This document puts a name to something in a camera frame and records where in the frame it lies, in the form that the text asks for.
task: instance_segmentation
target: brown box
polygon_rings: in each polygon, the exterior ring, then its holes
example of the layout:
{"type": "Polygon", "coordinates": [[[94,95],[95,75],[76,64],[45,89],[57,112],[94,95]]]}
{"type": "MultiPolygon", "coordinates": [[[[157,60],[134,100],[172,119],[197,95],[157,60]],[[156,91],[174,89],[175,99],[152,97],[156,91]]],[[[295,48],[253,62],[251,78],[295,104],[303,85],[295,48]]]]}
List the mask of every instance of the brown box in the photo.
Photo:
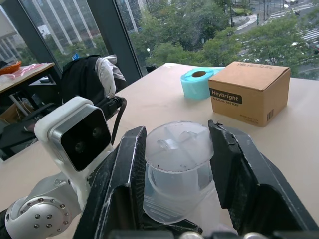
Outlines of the brown box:
{"type": "Polygon", "coordinates": [[[233,62],[209,79],[213,110],[266,126],[287,104],[290,68],[233,62]]]}
{"type": "MultiPolygon", "coordinates": [[[[33,108],[28,106],[27,104],[20,102],[20,104],[27,108],[29,112],[33,111],[33,108]]],[[[13,103],[5,112],[3,112],[0,115],[0,120],[4,123],[11,124],[21,121],[25,115],[22,113],[22,111],[16,106],[15,103],[13,103]]]]}

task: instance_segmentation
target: white cloth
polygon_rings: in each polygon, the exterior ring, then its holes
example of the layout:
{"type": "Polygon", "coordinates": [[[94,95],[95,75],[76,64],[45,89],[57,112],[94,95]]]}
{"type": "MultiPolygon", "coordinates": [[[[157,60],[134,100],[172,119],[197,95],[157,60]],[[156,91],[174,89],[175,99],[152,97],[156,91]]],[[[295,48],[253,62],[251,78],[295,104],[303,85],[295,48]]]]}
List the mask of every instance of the white cloth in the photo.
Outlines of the white cloth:
{"type": "Polygon", "coordinates": [[[124,80],[125,78],[120,69],[115,65],[117,62],[116,55],[100,57],[95,64],[95,71],[104,88],[104,96],[112,97],[116,92],[114,78],[124,80]]]}

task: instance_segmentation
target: window frame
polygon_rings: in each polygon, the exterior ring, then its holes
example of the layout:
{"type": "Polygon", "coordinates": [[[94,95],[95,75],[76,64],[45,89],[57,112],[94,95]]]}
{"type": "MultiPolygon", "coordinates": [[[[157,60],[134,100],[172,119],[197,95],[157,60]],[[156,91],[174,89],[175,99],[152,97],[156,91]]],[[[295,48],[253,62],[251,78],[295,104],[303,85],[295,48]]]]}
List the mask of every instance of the window frame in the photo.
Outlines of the window frame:
{"type": "MultiPolygon", "coordinates": [[[[131,84],[142,75],[137,57],[124,26],[115,0],[87,0],[93,18],[100,30],[108,52],[117,55],[117,65],[131,84]]],[[[54,62],[54,69],[59,76],[62,69],[33,24],[20,0],[5,0],[1,4],[30,51],[38,62],[54,62]]]]}

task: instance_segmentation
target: crosswalk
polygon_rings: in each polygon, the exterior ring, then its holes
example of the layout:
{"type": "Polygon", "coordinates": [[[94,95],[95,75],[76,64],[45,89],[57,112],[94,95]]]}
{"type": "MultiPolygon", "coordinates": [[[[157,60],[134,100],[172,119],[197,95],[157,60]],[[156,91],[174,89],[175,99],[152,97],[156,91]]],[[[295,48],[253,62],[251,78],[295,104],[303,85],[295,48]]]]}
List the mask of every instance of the crosswalk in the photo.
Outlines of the crosswalk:
{"type": "Polygon", "coordinates": [[[317,28],[300,31],[299,34],[303,35],[302,39],[306,42],[312,42],[313,44],[316,44],[319,40],[319,30],[317,28]]]}
{"type": "Polygon", "coordinates": [[[303,10],[306,10],[308,8],[312,8],[314,7],[315,4],[313,4],[312,2],[308,2],[308,3],[305,3],[305,4],[302,4],[302,5],[298,5],[296,7],[292,7],[291,9],[285,9],[285,10],[282,10],[282,11],[279,11],[279,12],[276,12],[276,13],[273,13],[269,16],[269,19],[265,22],[262,23],[262,25],[265,25],[267,24],[268,22],[270,22],[271,20],[273,19],[276,19],[276,18],[280,18],[280,17],[283,17],[285,16],[287,13],[291,12],[292,9],[293,11],[303,11],[303,10]]]}

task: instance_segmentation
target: street lamp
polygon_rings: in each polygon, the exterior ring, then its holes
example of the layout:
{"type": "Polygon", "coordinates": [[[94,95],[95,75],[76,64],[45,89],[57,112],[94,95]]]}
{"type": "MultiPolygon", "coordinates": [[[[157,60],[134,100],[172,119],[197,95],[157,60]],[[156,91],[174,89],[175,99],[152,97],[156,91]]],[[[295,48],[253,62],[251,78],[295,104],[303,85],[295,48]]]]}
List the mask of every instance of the street lamp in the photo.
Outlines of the street lamp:
{"type": "Polygon", "coordinates": [[[148,51],[148,53],[150,54],[150,57],[152,57],[152,55],[151,55],[151,50],[148,48],[148,49],[146,49],[147,51],[148,51]]]}

